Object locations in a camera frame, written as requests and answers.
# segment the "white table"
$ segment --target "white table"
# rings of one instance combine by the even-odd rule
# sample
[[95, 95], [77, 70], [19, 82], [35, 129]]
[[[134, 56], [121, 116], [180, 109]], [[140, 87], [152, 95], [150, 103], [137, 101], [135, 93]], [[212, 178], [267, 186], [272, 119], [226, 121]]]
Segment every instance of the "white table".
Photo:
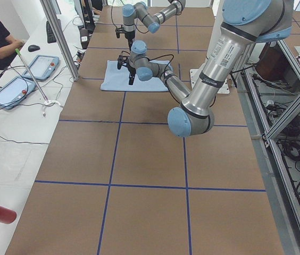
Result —
[[[72, 24], [73, 17], [59, 15], [62, 22], [65, 37], [67, 39], [71, 55], [74, 56], [77, 48], [81, 48], [79, 39], [79, 30]], [[21, 49], [21, 54], [27, 63], [30, 63], [38, 54], [54, 55], [60, 58], [60, 64], [53, 72], [51, 80], [66, 66], [63, 56], [57, 43], [47, 44], [46, 37], [46, 19], [43, 20], [31, 35], [25, 46]], [[40, 46], [40, 50], [28, 52], [27, 48], [31, 44]], [[16, 57], [12, 66], [22, 65], [19, 57]], [[14, 70], [8, 70], [0, 79], [0, 86], [4, 86], [8, 81], [18, 74]], [[65, 68], [56, 78], [56, 81], [63, 84], [58, 101], [64, 105], [72, 86], [70, 72]], [[46, 96], [49, 99], [56, 99], [61, 89], [61, 85], [50, 82], [43, 87]], [[44, 103], [44, 99], [39, 91], [30, 94], [21, 104], [31, 105], [35, 103]], [[17, 106], [12, 110], [0, 110], [0, 135], [9, 140], [43, 142], [49, 143], [57, 125], [62, 108], [59, 105], [47, 107], [46, 116], [43, 116], [45, 107], [42, 105]], [[39, 167], [43, 161], [48, 145], [39, 144], [17, 144], [6, 142], [0, 138], [0, 205], [13, 209], [17, 213], [17, 219], [9, 225], [0, 223], [0, 255], [4, 254], [13, 236], [14, 230], [24, 208], [30, 189]]]

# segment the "keyboard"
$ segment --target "keyboard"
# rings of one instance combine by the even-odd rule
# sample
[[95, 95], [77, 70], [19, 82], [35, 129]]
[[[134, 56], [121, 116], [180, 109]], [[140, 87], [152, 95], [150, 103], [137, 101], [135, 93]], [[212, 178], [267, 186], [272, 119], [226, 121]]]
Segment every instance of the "keyboard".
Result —
[[51, 25], [49, 24], [48, 20], [46, 21], [46, 34], [47, 34], [47, 43], [48, 44], [56, 42], [55, 35], [52, 31]]

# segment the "blue tablet device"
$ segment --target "blue tablet device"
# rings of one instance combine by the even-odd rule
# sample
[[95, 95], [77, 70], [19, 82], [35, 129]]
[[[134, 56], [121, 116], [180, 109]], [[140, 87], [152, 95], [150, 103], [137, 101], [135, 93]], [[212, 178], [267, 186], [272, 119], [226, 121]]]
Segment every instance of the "blue tablet device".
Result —
[[23, 101], [35, 88], [35, 83], [24, 80], [17, 76], [5, 86], [0, 88], [0, 106], [5, 109], [12, 109]]
[[[58, 57], [37, 55], [28, 67], [30, 68], [36, 80], [45, 81], [56, 69], [58, 64], [59, 64]], [[22, 77], [32, 80], [32, 77], [27, 70], [24, 71]]]

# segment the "black mouse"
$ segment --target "black mouse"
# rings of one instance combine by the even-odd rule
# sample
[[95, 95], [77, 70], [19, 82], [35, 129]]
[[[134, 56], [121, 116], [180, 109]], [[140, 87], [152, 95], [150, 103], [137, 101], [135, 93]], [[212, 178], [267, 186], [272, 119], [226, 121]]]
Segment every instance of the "black mouse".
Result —
[[28, 46], [29, 52], [35, 52], [36, 50], [40, 50], [40, 47], [38, 45], [32, 44], [32, 45]]

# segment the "light blue towel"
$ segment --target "light blue towel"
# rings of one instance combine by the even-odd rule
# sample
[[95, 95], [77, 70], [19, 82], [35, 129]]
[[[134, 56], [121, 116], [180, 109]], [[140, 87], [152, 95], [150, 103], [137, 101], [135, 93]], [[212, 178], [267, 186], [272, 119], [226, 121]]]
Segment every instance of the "light blue towel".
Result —
[[[169, 61], [153, 61], [160, 64], [168, 64]], [[162, 92], [168, 91], [159, 78], [151, 78], [148, 81], [140, 81], [136, 75], [134, 85], [129, 85], [129, 71], [122, 66], [117, 69], [117, 61], [107, 61], [105, 79], [101, 90], [110, 91], [137, 91], [137, 92]]]

